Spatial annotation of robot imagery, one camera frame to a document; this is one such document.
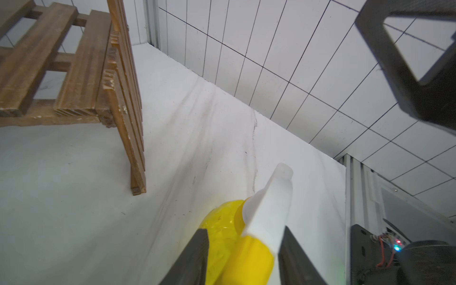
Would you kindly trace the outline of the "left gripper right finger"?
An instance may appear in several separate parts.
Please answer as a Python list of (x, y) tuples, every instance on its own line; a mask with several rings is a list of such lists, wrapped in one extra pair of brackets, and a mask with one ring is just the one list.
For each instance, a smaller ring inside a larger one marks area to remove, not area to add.
[(282, 285), (327, 284), (287, 226), (285, 227), (278, 260)]

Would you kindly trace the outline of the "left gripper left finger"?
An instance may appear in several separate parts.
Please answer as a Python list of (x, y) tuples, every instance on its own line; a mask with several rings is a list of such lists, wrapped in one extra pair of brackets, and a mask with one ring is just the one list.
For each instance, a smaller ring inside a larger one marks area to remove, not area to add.
[(205, 285), (209, 254), (206, 229), (198, 229), (160, 285)]

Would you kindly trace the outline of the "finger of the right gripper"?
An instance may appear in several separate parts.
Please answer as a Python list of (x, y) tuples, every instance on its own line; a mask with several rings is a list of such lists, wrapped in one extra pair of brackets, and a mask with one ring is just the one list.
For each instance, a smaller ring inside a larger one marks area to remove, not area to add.
[(455, 1), (367, 1), (355, 25), (383, 71), (402, 111), (410, 117), (456, 133), (456, 45), (418, 77), (385, 29), (387, 18), (454, 22)]

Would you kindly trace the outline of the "small yellow spray bottle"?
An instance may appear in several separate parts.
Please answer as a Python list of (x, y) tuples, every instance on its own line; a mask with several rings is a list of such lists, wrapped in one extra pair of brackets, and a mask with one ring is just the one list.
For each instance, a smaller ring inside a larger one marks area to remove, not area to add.
[(290, 211), (293, 170), (279, 163), (266, 186), (247, 199), (226, 202), (200, 224), (209, 237), (206, 284), (266, 285)]

